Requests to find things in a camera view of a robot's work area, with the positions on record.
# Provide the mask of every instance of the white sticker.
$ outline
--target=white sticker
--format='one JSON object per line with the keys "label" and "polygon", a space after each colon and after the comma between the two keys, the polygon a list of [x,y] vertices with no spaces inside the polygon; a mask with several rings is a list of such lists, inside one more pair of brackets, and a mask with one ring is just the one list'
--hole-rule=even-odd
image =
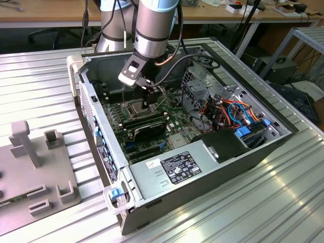
{"label": "white sticker", "polygon": [[156,158],[154,160],[151,160],[149,162],[146,162],[146,165],[149,169],[152,169],[154,167],[157,167],[157,166],[160,166],[161,163],[160,163],[160,159],[159,158]]}

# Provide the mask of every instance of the wooden desk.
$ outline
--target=wooden desk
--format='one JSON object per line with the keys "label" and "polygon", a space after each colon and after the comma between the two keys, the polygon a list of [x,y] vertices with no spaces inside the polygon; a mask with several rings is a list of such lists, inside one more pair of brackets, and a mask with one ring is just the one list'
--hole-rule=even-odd
{"label": "wooden desk", "polygon": [[[73,27],[82,25],[85,0],[19,0],[24,12],[0,7],[0,28],[24,27]],[[89,25],[100,26],[101,14],[92,0],[89,0]],[[200,2],[199,7],[183,7],[185,24],[239,23],[241,14],[232,14],[224,6],[217,8]],[[252,18],[259,23],[317,22],[320,16],[285,17],[268,7]]]}

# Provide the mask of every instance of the blue clip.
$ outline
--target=blue clip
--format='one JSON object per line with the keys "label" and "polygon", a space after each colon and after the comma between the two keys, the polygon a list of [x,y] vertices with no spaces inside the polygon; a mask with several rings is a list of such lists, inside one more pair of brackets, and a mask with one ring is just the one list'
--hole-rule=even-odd
{"label": "blue clip", "polygon": [[97,136],[98,134],[99,134],[99,127],[96,126],[96,127],[95,127],[95,136]]}
{"label": "blue clip", "polygon": [[270,126],[271,121],[269,121],[268,119],[264,119],[263,123],[264,123],[264,125],[266,125],[268,127],[268,126]]}
{"label": "blue clip", "polygon": [[241,127],[241,128],[238,128],[236,129],[236,134],[239,136],[239,137],[242,137],[246,134],[249,134],[251,131],[247,128],[247,127]]}
{"label": "blue clip", "polygon": [[116,199],[117,197],[120,197],[124,194],[124,191],[122,188],[116,188],[116,189],[112,189],[110,192],[109,192],[109,196],[111,198],[111,200],[114,200]]}

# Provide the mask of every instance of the power supply label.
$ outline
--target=power supply label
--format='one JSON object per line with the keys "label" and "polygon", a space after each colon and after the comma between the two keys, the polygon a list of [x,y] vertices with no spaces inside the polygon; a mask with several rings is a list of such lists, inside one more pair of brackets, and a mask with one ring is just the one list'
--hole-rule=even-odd
{"label": "power supply label", "polygon": [[161,161],[172,184],[178,184],[199,173],[200,168],[188,151]]}

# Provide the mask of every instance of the black cable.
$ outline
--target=black cable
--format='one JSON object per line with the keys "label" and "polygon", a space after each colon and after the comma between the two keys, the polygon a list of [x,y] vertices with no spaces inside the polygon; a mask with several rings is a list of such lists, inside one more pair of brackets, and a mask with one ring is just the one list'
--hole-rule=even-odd
{"label": "black cable", "polygon": [[[299,67],[300,67],[304,62],[308,61],[308,60],[311,59],[311,58],[313,58],[313,57],[309,57],[309,58],[303,60],[303,61],[299,64]],[[295,69],[295,71],[293,72],[293,74],[291,75],[290,78],[294,78],[293,76],[294,76],[294,74],[295,74],[296,71],[297,71],[297,68]]]}
{"label": "black cable", "polygon": [[130,1],[131,1],[131,3],[133,4],[134,8],[138,11],[138,6],[134,3],[133,0],[130,0]]}
{"label": "black cable", "polygon": [[170,75],[170,73],[173,71],[173,69],[175,69],[175,67],[181,62],[183,61],[184,59],[186,58],[190,58],[190,57],[204,57],[204,58],[208,58],[208,59],[211,59],[213,61],[215,61],[218,65],[215,67],[215,68],[219,68],[220,67],[220,64],[217,62],[217,60],[214,58],[214,57],[211,57],[211,56],[207,56],[207,55],[202,55],[202,54],[189,54],[189,55],[186,55],[186,56],[183,56],[181,57],[178,61],[176,61],[173,66],[169,69],[169,71],[167,72],[167,74],[157,83],[153,84],[153,85],[149,85],[149,87],[156,87],[156,86],[159,86],[161,83],[163,83],[167,77]]}
{"label": "black cable", "polygon": [[313,56],[312,56],[312,59],[310,60],[309,66],[308,66],[308,68],[305,70],[305,72],[303,73],[303,75],[305,75],[306,73],[308,73],[308,72],[311,70],[311,68],[314,66],[314,64],[318,61],[318,59],[320,58],[320,55],[319,55],[318,58],[317,58],[317,59],[314,61],[314,63],[312,64],[314,56],[315,56],[315,50],[314,50],[314,54],[313,54]]}
{"label": "black cable", "polygon": [[178,24],[180,24],[180,32],[179,32],[179,39],[178,39],[178,43],[177,46],[174,50],[174,53],[172,54],[172,58],[175,57],[175,55],[177,54],[179,47],[180,47],[180,42],[182,40],[182,32],[183,32],[183,14],[182,14],[182,6],[181,6],[181,0],[179,0],[179,3],[177,5],[177,11],[178,11]]}
{"label": "black cable", "polygon": [[306,47],[307,45],[306,44],[304,44],[304,46],[297,52],[297,54],[293,57],[293,61],[296,59],[296,57],[301,53],[301,51],[303,50],[303,49],[305,49],[305,47]]}
{"label": "black cable", "polygon": [[117,0],[117,2],[118,2],[118,6],[119,6],[119,9],[120,9],[120,12],[121,12],[121,19],[123,20],[124,31],[126,33],[126,24],[125,24],[125,18],[124,18],[123,10],[122,10],[122,7],[120,6],[119,0]]}
{"label": "black cable", "polygon": [[178,24],[180,25],[180,32],[179,32],[177,46],[176,46],[173,54],[170,57],[168,57],[165,61],[163,61],[161,63],[155,63],[156,66],[163,66],[163,65],[167,64],[170,60],[172,60],[175,57],[175,55],[177,54],[177,52],[179,50],[180,42],[182,39],[182,32],[183,32],[183,16],[182,16],[181,0],[178,2],[177,11],[178,11]]}
{"label": "black cable", "polygon": [[85,12],[83,13],[83,18],[82,18],[83,31],[81,36],[81,47],[83,47],[83,40],[85,37],[85,32],[88,24],[89,24],[88,0],[86,0]]}
{"label": "black cable", "polygon": [[112,19],[113,19],[113,15],[114,15],[114,13],[115,13],[115,6],[116,6],[116,3],[117,3],[117,0],[114,0],[114,2],[113,2],[113,6],[112,6],[112,12],[111,12],[111,16],[110,16],[110,19],[108,20],[108,22],[107,23],[105,23],[105,25],[101,28],[101,30],[98,32],[98,33],[96,33],[96,34],[94,34],[93,35],[93,37],[86,43],[86,47],[88,46],[88,44],[90,43],[90,42],[93,42],[93,41],[95,41],[100,35],[101,35],[101,33],[103,32],[103,30],[112,22]]}
{"label": "black cable", "polygon": [[241,27],[241,25],[242,25],[242,23],[243,23],[243,19],[244,19],[245,13],[247,12],[248,3],[249,3],[249,0],[247,0],[247,4],[245,5],[245,10],[244,10],[243,16],[242,16],[242,18],[241,18],[241,22],[239,23],[238,28],[236,29],[236,32],[235,32],[235,34],[234,34],[234,36],[233,36],[233,38],[232,38],[232,41],[231,41],[231,45],[230,45],[230,47],[233,46],[233,42],[234,42],[234,40],[236,39],[236,36],[237,36],[238,30],[240,29],[240,27]]}
{"label": "black cable", "polygon": [[[250,20],[251,20],[251,18],[252,18],[252,16],[253,16],[255,10],[257,9],[257,6],[259,5],[260,1],[261,1],[261,0],[255,0],[255,2],[254,2],[254,4],[253,4],[253,7],[252,7],[252,9],[251,9],[251,11],[250,11],[250,13],[249,13],[249,15],[248,15],[247,19],[245,20],[245,23],[243,24],[242,27],[241,27],[241,26],[239,27],[239,30],[238,30],[238,36],[241,36],[241,35],[245,36],[245,34],[246,34],[246,32],[247,32],[247,29],[248,29],[248,27],[249,27]],[[231,48],[230,48],[230,50],[231,50],[232,52],[234,52],[234,53],[235,53],[234,49],[235,49],[235,47],[236,47],[237,39],[238,39],[238,38],[236,38],[236,39],[234,40],[233,45],[231,45]]]}
{"label": "black cable", "polygon": [[[187,51],[186,47],[185,47],[185,44],[184,44],[184,42],[183,42],[183,39],[181,39],[181,46],[182,46],[182,48],[183,48],[184,53],[185,53],[186,55],[190,55],[189,52]],[[220,67],[220,65],[219,65],[219,63],[216,61],[216,59],[211,59],[212,57],[210,57],[210,56],[207,56],[207,57],[208,57],[207,59],[210,59],[210,60],[215,61],[218,65],[217,65],[217,66],[210,66],[210,65],[206,65],[206,64],[204,64],[204,63],[199,62],[197,59],[194,59],[194,58],[191,57],[191,56],[190,56],[189,58],[190,58],[193,62],[195,62],[195,63],[197,63],[197,64],[199,64],[199,65],[201,65],[201,66],[203,66],[203,67],[205,67],[205,68],[216,69],[216,68],[219,68],[219,67]]]}

